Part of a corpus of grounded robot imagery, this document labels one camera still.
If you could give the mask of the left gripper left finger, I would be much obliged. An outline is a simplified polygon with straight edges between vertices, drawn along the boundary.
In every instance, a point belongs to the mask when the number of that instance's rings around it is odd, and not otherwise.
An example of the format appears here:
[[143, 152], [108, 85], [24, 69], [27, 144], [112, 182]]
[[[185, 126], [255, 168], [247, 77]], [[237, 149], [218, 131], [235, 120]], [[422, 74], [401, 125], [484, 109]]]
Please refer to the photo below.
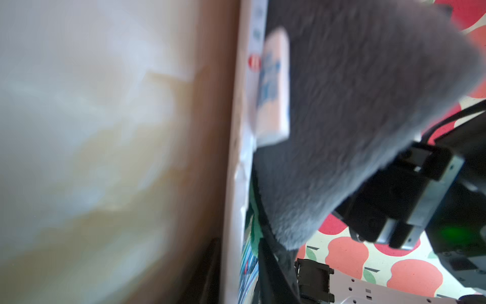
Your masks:
[[217, 304], [220, 290], [221, 239], [212, 239], [178, 303]]

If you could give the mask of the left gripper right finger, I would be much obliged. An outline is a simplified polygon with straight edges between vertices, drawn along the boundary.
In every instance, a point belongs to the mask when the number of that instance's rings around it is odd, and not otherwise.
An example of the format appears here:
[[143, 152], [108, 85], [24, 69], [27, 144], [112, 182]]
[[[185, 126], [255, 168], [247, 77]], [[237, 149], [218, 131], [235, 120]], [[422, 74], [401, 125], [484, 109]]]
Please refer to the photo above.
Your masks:
[[258, 251], [260, 303], [300, 303], [296, 252], [275, 255], [266, 239], [260, 240]]

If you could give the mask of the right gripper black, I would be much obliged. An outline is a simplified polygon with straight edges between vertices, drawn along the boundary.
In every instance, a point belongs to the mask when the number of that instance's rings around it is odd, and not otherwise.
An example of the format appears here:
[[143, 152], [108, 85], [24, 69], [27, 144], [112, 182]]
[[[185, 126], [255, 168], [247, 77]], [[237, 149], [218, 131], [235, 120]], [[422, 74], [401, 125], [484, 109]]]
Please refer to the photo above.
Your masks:
[[358, 242], [412, 250], [464, 165], [448, 148], [413, 143], [350, 195], [334, 216]]

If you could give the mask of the blue science book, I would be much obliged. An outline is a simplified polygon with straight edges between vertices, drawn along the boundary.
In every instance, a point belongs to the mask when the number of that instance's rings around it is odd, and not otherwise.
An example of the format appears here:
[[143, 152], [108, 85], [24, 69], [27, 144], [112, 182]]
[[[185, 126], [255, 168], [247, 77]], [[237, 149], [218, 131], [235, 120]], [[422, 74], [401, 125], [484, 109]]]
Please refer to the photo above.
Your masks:
[[237, 303], [268, 1], [241, 1], [222, 238], [220, 303]]

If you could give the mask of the grey microfibre cloth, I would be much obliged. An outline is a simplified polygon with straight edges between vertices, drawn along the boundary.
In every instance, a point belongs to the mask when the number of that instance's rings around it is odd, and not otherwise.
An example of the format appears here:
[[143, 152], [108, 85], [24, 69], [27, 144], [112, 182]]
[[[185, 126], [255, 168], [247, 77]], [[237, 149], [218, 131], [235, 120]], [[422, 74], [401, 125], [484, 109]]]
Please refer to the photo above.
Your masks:
[[270, 233], [296, 250], [485, 74], [479, 50], [418, 1], [271, 1], [290, 40], [290, 127], [254, 156]]

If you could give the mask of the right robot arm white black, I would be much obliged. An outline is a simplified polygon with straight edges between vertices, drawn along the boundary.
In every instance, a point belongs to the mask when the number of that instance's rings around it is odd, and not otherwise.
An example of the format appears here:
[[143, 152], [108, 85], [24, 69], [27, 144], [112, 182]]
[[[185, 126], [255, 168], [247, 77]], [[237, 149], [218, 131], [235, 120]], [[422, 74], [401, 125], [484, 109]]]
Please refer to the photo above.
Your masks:
[[[464, 287], [485, 290], [485, 111], [426, 139], [469, 108], [427, 131], [334, 212], [355, 241], [412, 250], [424, 231], [442, 266]], [[485, 303], [415, 296], [370, 284], [328, 265], [297, 259], [301, 303]]]

